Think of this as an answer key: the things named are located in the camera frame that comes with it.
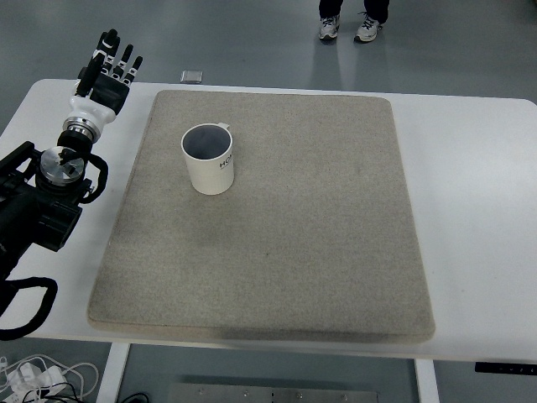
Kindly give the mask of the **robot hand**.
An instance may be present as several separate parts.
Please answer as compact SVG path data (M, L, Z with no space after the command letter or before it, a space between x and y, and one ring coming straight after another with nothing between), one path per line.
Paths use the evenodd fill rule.
M101 131L123 109L143 57L131 58L132 44L117 57L120 43L115 29L102 33L88 65L79 73L64 128L84 125L95 132Z

